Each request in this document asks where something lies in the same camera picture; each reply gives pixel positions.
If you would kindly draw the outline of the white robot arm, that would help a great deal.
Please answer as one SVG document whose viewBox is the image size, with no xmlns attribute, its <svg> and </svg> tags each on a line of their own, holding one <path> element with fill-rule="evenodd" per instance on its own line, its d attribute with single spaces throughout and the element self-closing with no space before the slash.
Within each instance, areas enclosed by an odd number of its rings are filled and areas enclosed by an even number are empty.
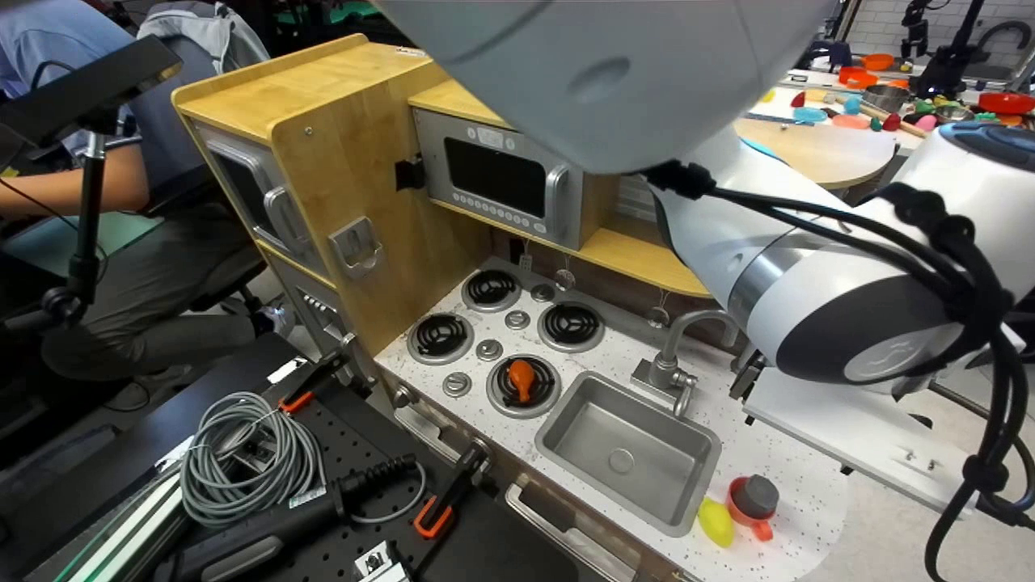
<svg viewBox="0 0 1035 582">
<path fill-rule="evenodd" d="M 870 386 L 981 347 L 1035 288 L 1031 136 L 935 130 L 851 206 L 733 134 L 836 0 L 375 0 L 489 109 L 635 174 L 681 266 L 786 375 Z"/>
</svg>

